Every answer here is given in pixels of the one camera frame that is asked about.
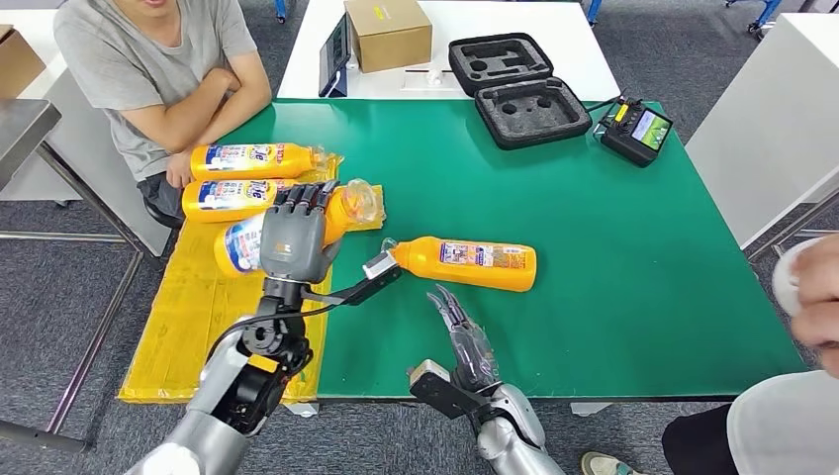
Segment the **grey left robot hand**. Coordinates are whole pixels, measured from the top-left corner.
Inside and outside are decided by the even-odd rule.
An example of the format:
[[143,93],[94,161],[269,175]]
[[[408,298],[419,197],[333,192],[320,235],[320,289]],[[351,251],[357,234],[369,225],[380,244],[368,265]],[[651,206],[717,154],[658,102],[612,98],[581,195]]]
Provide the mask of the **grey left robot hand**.
[[259,259],[274,279],[320,283],[341,240],[326,241],[326,205],[335,180],[296,184],[278,191],[263,219]]

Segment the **person's hand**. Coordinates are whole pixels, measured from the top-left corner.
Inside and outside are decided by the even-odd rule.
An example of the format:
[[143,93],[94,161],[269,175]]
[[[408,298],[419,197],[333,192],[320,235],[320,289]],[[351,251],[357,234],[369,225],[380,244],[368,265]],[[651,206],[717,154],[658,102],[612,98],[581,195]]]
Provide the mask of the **person's hand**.
[[792,333],[819,356],[822,368],[838,377],[838,236],[819,239],[797,255],[792,275],[800,310]]

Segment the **person's left hand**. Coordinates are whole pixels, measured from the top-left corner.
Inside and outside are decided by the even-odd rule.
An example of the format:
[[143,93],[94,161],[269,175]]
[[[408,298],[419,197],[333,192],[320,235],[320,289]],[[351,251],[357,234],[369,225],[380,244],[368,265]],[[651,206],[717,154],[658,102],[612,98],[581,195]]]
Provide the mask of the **person's left hand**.
[[171,154],[167,159],[166,181],[176,189],[184,188],[194,180],[189,149]]

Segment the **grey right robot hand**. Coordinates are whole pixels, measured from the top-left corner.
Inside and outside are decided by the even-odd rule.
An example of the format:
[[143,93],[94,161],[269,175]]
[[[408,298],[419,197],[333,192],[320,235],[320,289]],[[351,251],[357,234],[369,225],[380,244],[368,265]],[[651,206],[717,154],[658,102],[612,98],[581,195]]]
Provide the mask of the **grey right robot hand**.
[[445,287],[426,297],[442,316],[455,355],[455,379],[464,390],[480,393],[501,382],[499,366],[484,330]]

